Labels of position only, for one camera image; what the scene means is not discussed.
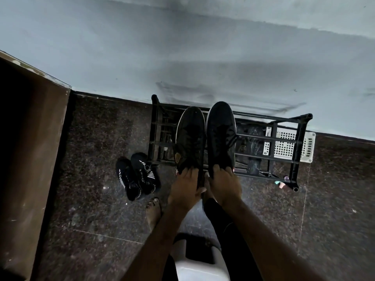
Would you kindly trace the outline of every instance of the forearm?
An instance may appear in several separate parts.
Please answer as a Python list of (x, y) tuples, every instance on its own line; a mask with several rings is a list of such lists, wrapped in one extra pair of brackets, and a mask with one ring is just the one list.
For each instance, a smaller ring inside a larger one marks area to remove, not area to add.
[(265, 281), (322, 280), (237, 197), (223, 204), (241, 232)]
[(159, 223), (138, 253), (122, 280), (160, 280), (173, 240), (187, 210), (178, 205), (167, 207)]

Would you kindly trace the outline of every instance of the black metal shoe rack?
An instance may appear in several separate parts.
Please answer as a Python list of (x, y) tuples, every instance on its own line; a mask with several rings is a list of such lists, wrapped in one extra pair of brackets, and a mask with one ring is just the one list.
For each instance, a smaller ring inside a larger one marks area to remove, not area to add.
[[(175, 144), (176, 139), (176, 130), (177, 124), (180, 120), (180, 117), (184, 110), (188, 106), (176, 105), (176, 104), (164, 104), (160, 103), (157, 95), (152, 96), (152, 118), (151, 118), (151, 131), (150, 131), (150, 143), (148, 146), (148, 161), (158, 165), (171, 165), (175, 166), (174, 157), (173, 157), (173, 145)], [(207, 116), (209, 108), (200, 108), (204, 114)], [(297, 175), (298, 167), (300, 163), (300, 158), (302, 154), (304, 135), (306, 132), (307, 123), (312, 119), (312, 114), (308, 113), (293, 118), (281, 118), (275, 116), (259, 115), (253, 113), (245, 112), (236, 112), (233, 111), (235, 116), (240, 116), (236, 118), (236, 124), (243, 125), (260, 125), (263, 127), (271, 127), (271, 136), (262, 136), (262, 135), (249, 135), (249, 134), (239, 134), (240, 137), (250, 137), (255, 138), (260, 141), (269, 142), (269, 154), (268, 156), (259, 155), (259, 154), (247, 154), (245, 152), (237, 151), (236, 156), (236, 165), (241, 165), (241, 167), (235, 167), (235, 174), (240, 176), (247, 176), (252, 178), (268, 179), (272, 181), (281, 181), (288, 185), (294, 191), (298, 191), (299, 187), (297, 184)], [(272, 120), (269, 123), (260, 122), (252, 120), (252, 118), (269, 119)], [(297, 130), (296, 138), (294, 140), (277, 138), (277, 128), (280, 123), (283, 122), (292, 122), (297, 123), (297, 128), (285, 127), (287, 129)], [(275, 142), (289, 142), (294, 143), (293, 155), (291, 160), (275, 158)], [(261, 159), (267, 161), (267, 170), (260, 170), (259, 174), (251, 174), (247, 168), (247, 165), (243, 162), (237, 160), (239, 157), (250, 157), (255, 159)], [(277, 174), (273, 173), (274, 162), (284, 162), (290, 164), (289, 179), (284, 177), (279, 177)]]

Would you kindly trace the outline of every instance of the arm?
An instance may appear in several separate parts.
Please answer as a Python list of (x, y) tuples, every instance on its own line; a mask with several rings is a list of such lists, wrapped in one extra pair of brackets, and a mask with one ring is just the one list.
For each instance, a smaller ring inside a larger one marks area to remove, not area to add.
[(241, 184), (228, 167), (214, 166), (211, 190), (233, 219), (250, 248), (264, 280), (323, 280), (291, 249), (284, 245), (241, 199)]
[(171, 187), (168, 207), (122, 280), (161, 280), (173, 240), (187, 212), (205, 189), (196, 189), (198, 170), (185, 169)]

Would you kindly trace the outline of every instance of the white stool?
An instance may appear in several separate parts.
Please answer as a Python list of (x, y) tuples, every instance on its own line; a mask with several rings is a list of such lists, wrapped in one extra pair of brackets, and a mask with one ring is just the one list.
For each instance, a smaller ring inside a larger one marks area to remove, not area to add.
[(214, 264), (186, 258), (186, 240), (177, 241), (171, 250), (179, 281), (229, 281), (229, 273), (220, 250), (212, 246)]

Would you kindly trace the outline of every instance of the white plastic basket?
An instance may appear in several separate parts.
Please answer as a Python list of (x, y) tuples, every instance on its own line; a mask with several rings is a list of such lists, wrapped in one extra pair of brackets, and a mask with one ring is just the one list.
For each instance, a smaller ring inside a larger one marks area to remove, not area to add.
[[(267, 127), (265, 132), (266, 136), (271, 136), (271, 127)], [(278, 131), (276, 134), (277, 138), (285, 138), (294, 140), (296, 138), (297, 131), (292, 129), (280, 128), (278, 127)], [(315, 146), (315, 133), (314, 132), (306, 132), (304, 141), (303, 141), (303, 148), (302, 148), (302, 155), (301, 155), (301, 162), (311, 163), (312, 157), (314, 155), (314, 146)], [(294, 143), (288, 142), (280, 142), (276, 141), (275, 143), (275, 158), (280, 159), (292, 159)], [(263, 155), (268, 156), (270, 150), (270, 143), (265, 142), (263, 148)]]

